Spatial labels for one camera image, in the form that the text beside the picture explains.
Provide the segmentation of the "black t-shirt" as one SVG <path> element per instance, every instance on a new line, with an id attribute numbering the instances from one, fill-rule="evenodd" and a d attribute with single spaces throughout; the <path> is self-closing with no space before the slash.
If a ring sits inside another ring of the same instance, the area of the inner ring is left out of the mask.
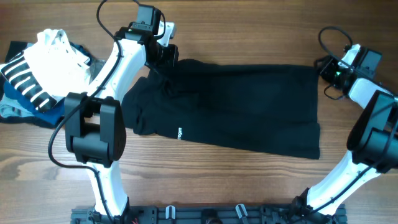
<path id="1" fill-rule="evenodd" d="M 318 76 L 308 66 L 181 60 L 139 78 L 122 110 L 138 135 L 320 157 Z"/>

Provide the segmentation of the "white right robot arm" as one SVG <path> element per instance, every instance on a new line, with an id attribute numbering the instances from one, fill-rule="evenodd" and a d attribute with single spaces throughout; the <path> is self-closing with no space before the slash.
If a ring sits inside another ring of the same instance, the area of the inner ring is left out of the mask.
<path id="1" fill-rule="evenodd" d="M 373 78 L 382 55 L 359 44 L 332 58 L 321 75 L 363 112 L 346 143 L 347 152 L 318 184 L 294 198 L 290 223 L 328 223 L 338 207 L 366 182 L 397 168 L 397 95 Z"/>

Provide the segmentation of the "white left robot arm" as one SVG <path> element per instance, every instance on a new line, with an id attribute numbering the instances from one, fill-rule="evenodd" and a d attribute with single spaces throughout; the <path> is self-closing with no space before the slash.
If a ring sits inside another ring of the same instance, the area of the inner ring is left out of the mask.
<path id="1" fill-rule="evenodd" d="M 96 199 L 92 207 L 74 209 L 72 223 L 132 223 L 119 169 L 126 145 L 121 100 L 142 67 L 157 71 L 177 63 L 178 48 L 169 43 L 174 35 L 174 23 L 160 9 L 140 4 L 136 20 L 111 36 L 113 52 L 92 90 L 66 96 L 61 125 L 67 151 L 76 169 L 87 170 Z"/>

